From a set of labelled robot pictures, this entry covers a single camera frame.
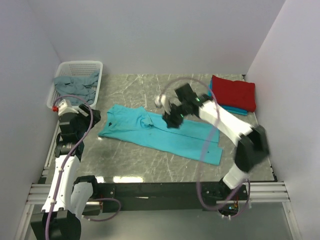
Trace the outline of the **light blue t-shirt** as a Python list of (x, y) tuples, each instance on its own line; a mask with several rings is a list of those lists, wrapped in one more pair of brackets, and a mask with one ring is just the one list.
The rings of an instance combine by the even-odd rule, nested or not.
[(167, 128), (162, 115), (142, 106), (115, 104), (107, 111), (107, 122), (99, 137), (113, 138), (199, 161), (212, 125), (184, 120), (179, 128)]

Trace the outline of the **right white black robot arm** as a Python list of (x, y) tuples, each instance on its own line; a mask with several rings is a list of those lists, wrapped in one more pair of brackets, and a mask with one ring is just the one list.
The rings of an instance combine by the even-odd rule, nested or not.
[(222, 178), (219, 187), (222, 198), (232, 199), (249, 172), (270, 155), (266, 130), (261, 125), (253, 126), (235, 117), (218, 105), (213, 96), (197, 95), (188, 83), (177, 88), (175, 93), (180, 105), (170, 103), (165, 94), (155, 99), (156, 106), (164, 108), (162, 118), (168, 128), (177, 129), (185, 116), (194, 115), (213, 125), (235, 145), (234, 164)]

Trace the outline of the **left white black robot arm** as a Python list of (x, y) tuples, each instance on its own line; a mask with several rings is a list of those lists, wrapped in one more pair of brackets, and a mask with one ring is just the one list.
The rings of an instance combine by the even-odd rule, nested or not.
[(87, 201), (96, 200), (100, 188), (95, 176), (75, 174), (84, 151), (83, 140), (101, 120), (101, 113), (85, 104), (75, 109), (65, 99), (52, 109), (58, 113), (60, 128), (54, 149), (54, 175), (41, 212), (32, 215), (30, 225), (38, 240), (78, 240)]

